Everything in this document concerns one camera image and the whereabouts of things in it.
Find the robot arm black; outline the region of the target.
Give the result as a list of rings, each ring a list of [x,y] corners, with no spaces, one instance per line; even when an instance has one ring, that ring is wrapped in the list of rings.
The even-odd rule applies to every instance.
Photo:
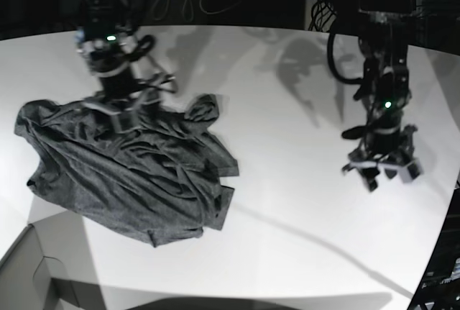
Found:
[[[117,128],[134,126],[141,108],[158,101],[161,86],[175,82],[151,55],[155,37],[137,38],[144,12],[132,0],[80,2],[77,51],[101,84],[83,104],[108,116]]]
[[[373,192],[380,173],[411,183],[423,172],[414,155],[418,128],[403,122],[404,109],[412,98],[406,29],[413,8],[412,0],[357,0],[357,10],[358,46],[364,57],[362,76],[346,78],[337,71],[334,42],[340,18],[331,25],[327,61],[339,83],[357,86],[353,99],[366,111],[365,123],[341,134],[345,140],[358,142],[342,172],[355,170],[366,189]]]

